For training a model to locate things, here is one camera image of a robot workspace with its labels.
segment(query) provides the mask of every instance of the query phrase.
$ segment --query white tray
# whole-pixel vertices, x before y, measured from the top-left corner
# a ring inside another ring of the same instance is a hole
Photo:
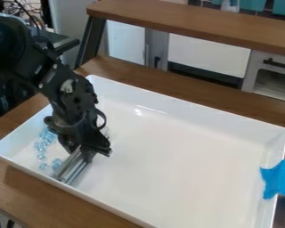
[[[284,158],[285,128],[89,77],[113,153],[68,186],[40,173],[32,144],[46,107],[0,141],[12,166],[144,227],[271,228],[260,167]],[[56,143],[50,156],[66,158]]]

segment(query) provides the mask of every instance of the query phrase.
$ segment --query white drawer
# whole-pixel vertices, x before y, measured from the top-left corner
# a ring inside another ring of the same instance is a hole
[[[170,34],[168,60],[244,78],[250,49]]]

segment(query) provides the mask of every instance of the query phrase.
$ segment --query metal bracket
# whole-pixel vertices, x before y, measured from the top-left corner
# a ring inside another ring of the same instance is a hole
[[[89,17],[85,27],[75,68],[95,57],[99,51],[106,19]]]

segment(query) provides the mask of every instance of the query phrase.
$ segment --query wooden desk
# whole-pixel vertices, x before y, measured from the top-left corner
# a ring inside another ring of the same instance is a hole
[[[77,70],[285,126],[285,102],[224,86],[97,57]],[[38,94],[0,118],[0,139],[47,104]],[[60,189],[26,175],[0,159],[0,209],[27,227],[138,227]]]
[[[285,21],[156,0],[101,0],[95,18],[285,55]]]

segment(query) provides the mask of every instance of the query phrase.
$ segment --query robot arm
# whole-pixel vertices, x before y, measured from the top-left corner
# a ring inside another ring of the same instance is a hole
[[[110,142],[100,132],[106,118],[95,108],[93,85],[63,65],[46,39],[32,37],[19,20],[0,17],[0,80],[11,77],[49,100],[53,115],[45,123],[69,154],[80,150],[85,163],[96,153],[110,155]],[[99,116],[102,126],[97,126]]]

